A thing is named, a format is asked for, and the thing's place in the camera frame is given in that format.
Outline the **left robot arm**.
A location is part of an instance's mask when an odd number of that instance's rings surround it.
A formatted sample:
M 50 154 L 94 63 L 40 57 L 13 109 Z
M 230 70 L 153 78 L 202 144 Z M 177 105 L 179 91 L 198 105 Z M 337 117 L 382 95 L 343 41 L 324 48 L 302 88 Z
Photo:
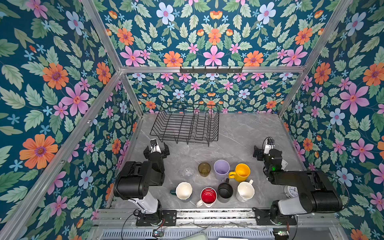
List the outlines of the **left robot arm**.
M 151 144 L 144 150 L 146 161 L 126 162 L 118 173 L 114 195 L 136 206 L 138 220 L 157 226 L 164 220 L 161 202 L 150 193 L 150 186 L 162 186 L 165 180 L 164 158 L 170 155 L 168 145 L 161 149 Z

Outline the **black hook rail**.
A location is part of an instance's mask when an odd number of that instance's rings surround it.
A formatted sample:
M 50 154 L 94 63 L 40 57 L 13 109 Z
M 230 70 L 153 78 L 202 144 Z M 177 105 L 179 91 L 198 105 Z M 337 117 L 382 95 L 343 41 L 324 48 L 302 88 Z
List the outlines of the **black hook rail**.
M 181 74 L 238 74 L 243 72 L 243 67 L 180 67 Z

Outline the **black mug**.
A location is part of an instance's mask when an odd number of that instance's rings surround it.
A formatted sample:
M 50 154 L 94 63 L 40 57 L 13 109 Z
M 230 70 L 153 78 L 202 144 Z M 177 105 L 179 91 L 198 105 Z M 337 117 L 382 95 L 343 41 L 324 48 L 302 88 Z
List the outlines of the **black mug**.
M 229 200 L 234 193 L 234 189 L 230 185 L 229 181 L 230 179 L 226 178 L 226 180 L 218 186 L 218 197 L 221 199 Z

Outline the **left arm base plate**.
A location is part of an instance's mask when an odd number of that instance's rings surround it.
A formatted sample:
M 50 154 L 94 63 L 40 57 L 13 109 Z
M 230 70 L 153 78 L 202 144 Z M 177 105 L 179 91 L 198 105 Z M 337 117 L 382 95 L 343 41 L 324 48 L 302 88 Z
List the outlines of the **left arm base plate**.
M 143 214 L 141 211 L 137 214 L 137 227 L 168 227 L 175 226 L 177 221 L 176 210 L 161 210 L 154 214 Z

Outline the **red and white mug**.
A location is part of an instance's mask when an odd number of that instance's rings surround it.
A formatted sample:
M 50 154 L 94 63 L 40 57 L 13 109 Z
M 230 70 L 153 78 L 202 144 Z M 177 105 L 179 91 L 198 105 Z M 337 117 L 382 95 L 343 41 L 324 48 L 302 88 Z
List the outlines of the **red and white mug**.
M 217 201 L 218 195 L 214 188 L 206 187 L 201 191 L 200 200 L 196 203 L 196 206 L 202 207 L 205 206 L 207 208 L 212 207 Z

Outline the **yellow mug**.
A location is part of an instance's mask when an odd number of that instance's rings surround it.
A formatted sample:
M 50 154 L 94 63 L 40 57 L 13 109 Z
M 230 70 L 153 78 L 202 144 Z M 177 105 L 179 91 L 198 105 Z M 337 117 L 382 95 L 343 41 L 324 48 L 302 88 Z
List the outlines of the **yellow mug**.
M 251 174 L 251 169 L 246 164 L 238 164 L 233 172 L 229 173 L 229 179 L 234 179 L 238 183 L 245 182 Z

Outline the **olive glass cup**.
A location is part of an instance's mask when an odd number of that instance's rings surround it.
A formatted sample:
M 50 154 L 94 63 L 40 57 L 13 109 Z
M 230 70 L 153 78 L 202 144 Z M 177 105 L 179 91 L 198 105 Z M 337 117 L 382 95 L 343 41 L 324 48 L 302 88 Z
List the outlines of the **olive glass cup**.
M 206 162 L 200 163 L 198 166 L 198 171 L 202 177 L 207 177 L 211 172 L 211 165 Z

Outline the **white cream mug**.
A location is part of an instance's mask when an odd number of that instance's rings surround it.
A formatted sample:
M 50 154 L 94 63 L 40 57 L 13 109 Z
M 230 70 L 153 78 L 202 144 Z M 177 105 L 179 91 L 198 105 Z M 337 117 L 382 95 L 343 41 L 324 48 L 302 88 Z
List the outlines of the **white cream mug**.
M 237 187 L 236 198 L 238 201 L 244 203 L 252 199 L 255 195 L 255 189 L 253 187 L 253 180 L 249 182 L 241 182 Z

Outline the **white alarm clock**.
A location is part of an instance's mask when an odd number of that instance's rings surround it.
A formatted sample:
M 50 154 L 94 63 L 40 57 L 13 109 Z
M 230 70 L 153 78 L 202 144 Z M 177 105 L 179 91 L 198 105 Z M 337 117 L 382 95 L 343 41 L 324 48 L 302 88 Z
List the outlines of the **white alarm clock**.
M 299 196 L 298 189 L 294 186 L 285 186 L 284 193 L 288 198 L 296 198 Z

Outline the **dark green mug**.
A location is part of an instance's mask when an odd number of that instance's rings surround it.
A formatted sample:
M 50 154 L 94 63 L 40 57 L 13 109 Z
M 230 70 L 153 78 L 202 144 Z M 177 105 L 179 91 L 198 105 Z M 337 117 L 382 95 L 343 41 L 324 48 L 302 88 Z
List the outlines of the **dark green mug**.
M 190 183 L 182 182 L 174 190 L 171 190 L 170 194 L 177 196 L 183 202 L 189 202 L 193 194 L 193 187 Z

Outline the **clear plastic cup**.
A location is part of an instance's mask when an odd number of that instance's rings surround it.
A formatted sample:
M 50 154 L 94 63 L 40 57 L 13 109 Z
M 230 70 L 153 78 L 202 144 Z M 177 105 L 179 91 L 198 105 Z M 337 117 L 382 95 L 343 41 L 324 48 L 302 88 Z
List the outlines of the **clear plastic cup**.
M 182 177 L 185 180 L 191 180 L 195 175 L 195 170 L 192 167 L 186 167 L 182 170 Z

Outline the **black wire dish rack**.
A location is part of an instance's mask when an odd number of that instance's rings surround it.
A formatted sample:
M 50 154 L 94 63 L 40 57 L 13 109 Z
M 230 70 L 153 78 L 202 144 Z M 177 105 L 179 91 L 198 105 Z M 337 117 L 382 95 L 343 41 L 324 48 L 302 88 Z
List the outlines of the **black wire dish rack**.
M 161 142 L 210 145 L 219 139 L 220 109 L 206 104 L 162 103 L 150 135 Z

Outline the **lilac plastic cup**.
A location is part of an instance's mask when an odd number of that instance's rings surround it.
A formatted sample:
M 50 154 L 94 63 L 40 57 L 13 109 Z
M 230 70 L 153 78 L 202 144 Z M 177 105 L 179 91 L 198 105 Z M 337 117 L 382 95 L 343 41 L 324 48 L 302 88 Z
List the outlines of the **lilac plastic cup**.
M 225 180 L 230 172 L 230 164 L 225 160 L 217 160 L 214 163 L 214 171 L 217 180 Z

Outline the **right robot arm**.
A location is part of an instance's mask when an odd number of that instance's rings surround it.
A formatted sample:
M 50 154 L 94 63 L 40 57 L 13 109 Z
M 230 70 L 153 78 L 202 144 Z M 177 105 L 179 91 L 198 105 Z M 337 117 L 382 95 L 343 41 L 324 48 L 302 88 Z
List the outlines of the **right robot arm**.
M 253 157 L 264 163 L 263 173 L 272 185 L 297 188 L 297 197 L 273 201 L 268 211 L 271 223 L 279 225 L 289 223 L 295 215 L 336 213 L 343 209 L 340 195 L 322 171 L 285 171 L 282 152 L 273 148 L 254 146 Z

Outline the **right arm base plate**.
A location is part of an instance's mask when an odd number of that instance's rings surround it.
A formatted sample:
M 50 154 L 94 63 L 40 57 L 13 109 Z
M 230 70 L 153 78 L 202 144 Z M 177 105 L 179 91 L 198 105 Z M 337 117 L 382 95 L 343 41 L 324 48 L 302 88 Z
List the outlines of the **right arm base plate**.
M 295 215 L 280 215 L 278 210 L 263 210 L 258 208 L 252 208 L 252 211 L 255 214 L 255 219 L 257 222 L 257 225 L 259 226 L 269 226 L 269 225 L 276 225 L 276 226 L 282 226 L 282 225 L 289 225 L 289 226 L 296 226 L 297 225 L 297 218 Z

